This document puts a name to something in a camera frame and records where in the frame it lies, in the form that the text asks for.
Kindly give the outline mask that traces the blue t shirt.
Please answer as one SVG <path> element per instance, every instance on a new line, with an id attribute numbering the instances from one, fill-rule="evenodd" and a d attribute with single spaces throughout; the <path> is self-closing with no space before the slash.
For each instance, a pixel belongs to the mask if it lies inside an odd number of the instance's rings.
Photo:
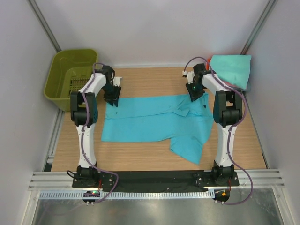
<path id="1" fill-rule="evenodd" d="M 104 142 L 159 142 L 198 165 L 213 125 L 209 95 L 196 101 L 188 94 L 124 97 L 118 107 L 106 105 L 101 140 Z"/>

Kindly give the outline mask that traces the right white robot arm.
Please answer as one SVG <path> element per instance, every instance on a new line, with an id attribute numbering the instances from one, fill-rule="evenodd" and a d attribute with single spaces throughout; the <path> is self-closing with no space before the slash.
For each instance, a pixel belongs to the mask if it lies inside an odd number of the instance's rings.
<path id="1" fill-rule="evenodd" d="M 241 93 L 224 84 L 214 71 L 207 70 L 205 64 L 196 64 L 192 72 L 183 70 L 187 78 L 186 88 L 191 101 L 196 101 L 208 89 L 214 95 L 213 119 L 217 124 L 217 154 L 211 172 L 205 176 L 210 186 L 238 186 L 233 159 L 236 124 L 243 118 Z"/>

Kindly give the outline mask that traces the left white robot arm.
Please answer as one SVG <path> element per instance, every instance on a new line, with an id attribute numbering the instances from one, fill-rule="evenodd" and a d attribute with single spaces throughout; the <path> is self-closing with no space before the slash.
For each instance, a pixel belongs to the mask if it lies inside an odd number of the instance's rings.
<path id="1" fill-rule="evenodd" d="M 99 63 L 101 69 L 92 66 L 92 73 L 87 83 L 70 95 L 70 115 L 79 137 L 79 164 L 76 173 L 68 171 L 73 178 L 74 188 L 93 188 L 100 182 L 100 171 L 94 153 L 94 130 L 98 121 L 97 95 L 103 90 L 104 100 L 117 107 L 121 91 L 121 77 L 115 76 L 112 67 Z"/>

